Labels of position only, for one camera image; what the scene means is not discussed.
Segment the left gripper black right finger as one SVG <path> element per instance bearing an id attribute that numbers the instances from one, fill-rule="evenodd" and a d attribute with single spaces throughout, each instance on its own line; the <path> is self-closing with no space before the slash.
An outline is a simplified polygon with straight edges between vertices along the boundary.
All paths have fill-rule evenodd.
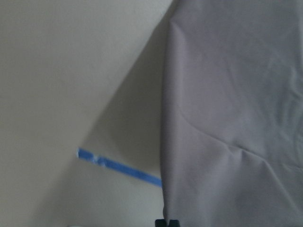
<path id="1" fill-rule="evenodd" d="M 180 227 L 180 222 L 176 219 L 171 219 L 169 221 L 169 227 Z"/>

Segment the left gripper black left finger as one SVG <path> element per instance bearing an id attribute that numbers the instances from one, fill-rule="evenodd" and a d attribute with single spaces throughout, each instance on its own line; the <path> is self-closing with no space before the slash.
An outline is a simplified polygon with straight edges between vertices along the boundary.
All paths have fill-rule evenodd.
<path id="1" fill-rule="evenodd" d="M 155 227 L 167 227 L 167 222 L 165 219 L 155 220 Z"/>

